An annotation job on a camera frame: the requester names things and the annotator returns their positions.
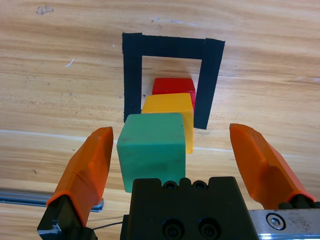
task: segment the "metal rail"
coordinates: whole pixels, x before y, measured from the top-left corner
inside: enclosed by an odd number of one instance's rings
[[[52,195],[53,194],[49,192],[0,188],[0,203],[46,207],[46,203]],[[91,212],[99,213],[103,207],[104,200],[102,199],[98,205],[91,209]]]
[[[261,240],[320,240],[320,209],[249,210]]]

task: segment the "wood grain surface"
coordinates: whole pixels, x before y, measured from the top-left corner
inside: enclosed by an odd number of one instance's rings
[[[187,177],[234,176],[248,208],[260,209],[231,148],[229,124],[241,123],[261,132],[320,198],[318,0],[1,1],[0,188],[53,192],[91,132],[112,126],[118,139],[123,32],[225,41],[208,129],[194,130]],[[144,57],[142,104],[155,77],[192,77],[197,84],[200,64]],[[92,228],[129,212],[131,195],[124,192],[113,147],[105,207],[91,214]],[[0,203],[0,238],[40,239],[36,228],[44,211]],[[120,229],[96,234],[118,240]]]

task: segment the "wooden table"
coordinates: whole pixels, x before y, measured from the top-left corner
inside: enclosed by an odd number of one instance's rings
[[[241,123],[261,132],[320,198],[318,0],[3,0],[0,187],[53,192],[91,132],[112,126],[118,138],[122,32],[225,41],[208,129],[194,130],[187,177],[234,176],[248,208],[260,209],[248,196],[230,144],[229,124]],[[155,77],[192,77],[197,84],[200,64],[143,57],[142,103]],[[129,212],[131,195],[124,192],[113,147],[105,207],[91,214],[91,228]],[[44,211],[1,203],[1,239],[40,239],[36,228]],[[118,240],[120,229],[96,234]]]

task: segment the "black tape square outline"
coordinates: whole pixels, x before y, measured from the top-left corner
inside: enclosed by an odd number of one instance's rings
[[[142,56],[202,60],[195,97],[194,127],[207,129],[225,42],[211,38],[123,33],[124,121],[141,113]]]

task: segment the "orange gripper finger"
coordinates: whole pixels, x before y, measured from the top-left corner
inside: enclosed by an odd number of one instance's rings
[[[91,208],[102,199],[113,144],[112,127],[102,127],[94,131],[70,159],[46,205],[62,195],[69,196],[82,226],[85,227]]]
[[[315,201],[282,155],[253,128],[230,124],[230,139],[236,164],[251,198],[264,209],[278,209],[298,194]]]

